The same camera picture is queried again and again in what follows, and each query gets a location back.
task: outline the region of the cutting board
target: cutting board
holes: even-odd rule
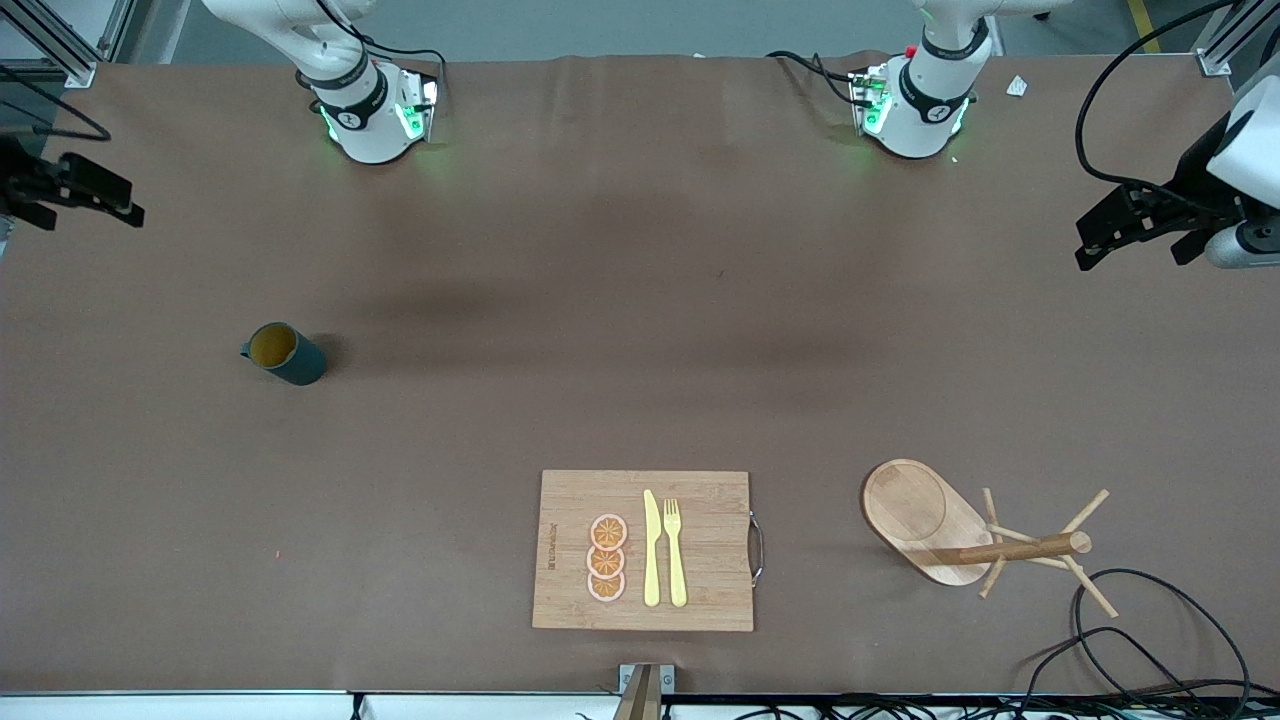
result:
[[[671,605],[668,538],[658,539],[662,602],[644,603],[644,491],[662,510],[680,501],[681,559],[689,603]],[[721,630],[754,628],[748,560],[746,473],[669,470],[544,470],[534,577],[534,626],[588,630]],[[627,524],[626,589],[613,602],[588,592],[586,553],[591,523],[612,512]]]

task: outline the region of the green led light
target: green led light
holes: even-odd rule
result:
[[[884,128],[884,118],[893,108],[892,97],[888,92],[882,92],[876,104],[867,110],[867,119],[863,120],[863,129],[872,135],[879,133]]]
[[[960,109],[956,110],[956,122],[951,126],[951,135],[960,132],[960,123],[964,122],[964,111],[969,109],[969,101],[965,100],[960,104]]]
[[[415,110],[412,106],[404,108],[399,104],[396,105],[396,114],[401,119],[401,124],[404,126],[404,135],[410,140],[417,140],[422,137],[422,114]]]
[[[333,122],[329,119],[329,113],[320,106],[320,117],[324,118],[325,127],[329,128],[329,140],[338,142],[338,131],[333,129]]]

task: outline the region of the gray floor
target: gray floor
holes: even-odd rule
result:
[[[1202,4],[1147,0],[1157,27]],[[1187,51],[1203,24],[1197,20],[1169,33],[1162,50]],[[920,37],[920,18],[906,0],[384,0],[358,26],[384,45],[434,47],[462,61],[694,53],[759,56],[780,49],[835,56],[868,47],[896,51]],[[1010,55],[1112,54],[1138,38],[1125,0],[1075,0],[1046,22],[1004,18],[1001,31]],[[1257,68],[1260,47],[1256,42],[1238,60],[1240,73]],[[265,42],[219,22],[200,0],[191,3],[172,60],[284,61]]]

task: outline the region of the wooden peg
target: wooden peg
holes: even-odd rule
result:
[[[938,559],[947,565],[977,565],[1005,560],[1027,560],[1029,557],[1060,557],[1088,552],[1093,548],[1089,536],[1082,532],[1061,533],[1037,538],[1037,542],[1006,542],[1002,544],[980,544],[978,547],[957,547],[936,551]]]
[[[987,503],[987,523],[992,525],[1000,525],[1000,519],[996,518],[996,501],[991,498],[991,488],[982,488],[982,501]],[[993,539],[997,543],[1005,542],[1005,538],[1000,536],[996,536]]]
[[[1102,505],[1102,501],[1106,500],[1110,495],[1111,493],[1105,489],[1098,491],[1098,495],[1093,496],[1093,500],[1091,500],[1089,503],[1084,506],[1084,510],[1080,510],[1079,512],[1075,514],[1075,518],[1071,518],[1071,521],[1068,523],[1065,528],[1062,528],[1062,532],[1070,533],[1071,530],[1075,530],[1076,528],[1083,525],[1084,521],[1089,518],[1089,515],[1093,515],[1093,511],[1097,510],[1098,506]]]
[[[996,564],[991,566],[991,573],[987,574],[987,582],[983,583],[982,589],[978,591],[978,597],[987,600],[987,593],[991,592],[991,588],[996,587],[996,580],[1000,578],[1000,574],[1005,571],[1005,565],[1007,564],[1009,561],[1005,560],[1004,555],[996,559]]]
[[[1021,542],[1032,542],[1032,543],[1039,542],[1039,538],[1033,538],[1030,536],[1024,536],[1023,533],[1019,533],[1016,530],[1010,530],[1009,528],[1001,528],[1000,525],[996,525],[995,523],[987,525],[987,530],[989,530],[995,536],[1004,536],[1004,537],[1006,537],[1009,539],[1015,539],[1015,541],[1021,541]]]
[[[1028,557],[1027,561],[1034,562],[1037,565],[1043,565],[1046,568],[1057,568],[1059,570],[1068,570],[1068,571],[1070,570],[1070,568],[1066,566],[1066,562],[1062,562],[1061,560],[1053,560],[1052,557]]]
[[[1074,573],[1075,578],[1080,580],[1080,584],[1084,585],[1084,589],[1089,591],[1089,594],[1093,596],[1093,600],[1098,601],[1098,605],[1102,606],[1102,611],[1106,612],[1108,618],[1114,620],[1120,616],[1120,614],[1116,612],[1116,609],[1110,602],[1107,602],[1107,597],[1102,594],[1102,591],[1098,589],[1098,585],[1093,584],[1093,580],[1091,580],[1089,577],[1084,573],[1084,568],[1080,568],[1079,562],[1071,559],[1070,555],[1064,555],[1062,562],[1066,562],[1066,566],[1071,569],[1071,573]]]

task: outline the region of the mug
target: mug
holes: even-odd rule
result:
[[[296,386],[311,384],[324,374],[324,352],[288,323],[269,323],[241,346],[241,355],[268,373]]]

